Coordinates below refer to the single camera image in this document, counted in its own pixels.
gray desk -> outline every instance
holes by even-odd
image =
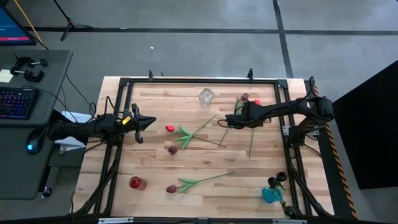
[[[9,83],[0,83],[0,86],[30,85],[58,95],[72,57],[69,50],[0,50],[0,68],[10,69],[15,62],[13,54],[34,60],[45,58],[49,66],[43,69],[45,74],[40,83],[29,83],[17,76]],[[18,121],[17,126],[0,119],[0,200],[33,199],[42,190],[39,187],[50,160],[53,141],[45,139],[42,150],[34,156],[28,155],[25,144],[34,126],[37,128],[49,121],[55,100],[47,93],[40,93],[30,119]]]
[[[31,57],[38,62],[40,58],[45,58],[49,66],[47,68],[36,65],[35,68],[23,67],[21,70],[32,70],[37,74],[39,70],[44,72],[41,82],[34,83],[28,82],[20,74],[11,79],[9,83],[0,83],[1,87],[21,88],[23,86],[32,86],[41,88],[43,90],[53,93],[58,96],[61,89],[63,79],[67,72],[72,52],[69,50],[0,50],[0,69],[9,70],[16,62],[15,55],[18,57]],[[30,114],[29,120],[13,120],[13,119],[0,119],[0,127],[4,125],[20,125],[20,126],[43,126],[49,119],[51,112],[55,106],[54,96],[41,91],[36,101],[34,110]]]

desk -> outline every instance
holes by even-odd
[[[109,95],[115,102],[119,79],[120,77],[104,78],[98,100],[99,113],[104,110],[106,96]],[[302,79],[287,81],[292,99],[306,94]],[[216,94],[209,108],[200,106],[198,102],[198,95],[204,87],[212,89]],[[124,135],[111,215],[284,218],[279,203],[265,203],[261,196],[261,189],[267,186],[267,179],[279,171],[286,171],[278,118],[256,128],[250,159],[251,129],[247,128],[229,130],[223,141],[226,148],[194,139],[186,150],[179,151],[174,156],[170,156],[166,150],[178,138],[165,130],[166,125],[178,127],[181,124],[194,132],[215,114],[216,118],[197,132],[197,136],[219,142],[226,129],[219,127],[216,121],[233,112],[236,97],[243,93],[248,93],[251,100],[260,100],[262,105],[276,103],[274,87],[268,84],[135,83],[131,103],[138,105],[142,115],[155,116],[157,121],[142,133],[143,144],[135,142],[134,133]],[[296,123],[304,119],[298,114],[294,118]],[[306,139],[306,143],[318,149],[316,141]],[[98,146],[85,154],[73,200],[76,210],[98,185],[105,147]],[[301,152],[308,188],[325,210],[333,213],[321,158],[304,147]],[[204,179],[232,171],[235,172],[233,175],[202,183],[185,194],[169,194],[165,191],[169,185],[179,184],[178,178]],[[134,175],[148,182],[144,191],[130,188],[128,182]],[[291,205],[289,183],[284,182],[284,186],[284,200]],[[300,208],[304,211],[301,190],[297,185],[296,188]],[[108,189],[105,189],[101,211],[107,193]]]
[[[20,88],[30,85],[58,95],[72,57],[69,50],[0,50],[1,69],[13,66],[14,54],[34,60],[46,58],[49,66],[35,67],[36,72],[40,69],[45,72],[40,83],[28,82],[19,75],[9,83],[0,83],[0,86]],[[33,126],[43,126],[49,121],[55,101],[53,96],[41,91],[29,120],[0,119],[0,199],[33,199],[41,190],[39,187],[49,163],[53,141],[45,139],[42,150],[34,156],[28,155],[25,144],[35,129]]]

computer screen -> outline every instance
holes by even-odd
[[[0,45],[35,45],[30,34],[0,4]]]

clear glass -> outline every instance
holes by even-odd
[[[213,101],[214,98],[214,93],[209,89],[205,88],[200,94],[199,94],[199,102],[203,106],[210,106],[211,101]]]

red cup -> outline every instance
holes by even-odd
[[[132,189],[145,190],[147,187],[147,181],[139,177],[131,177],[129,185]]]

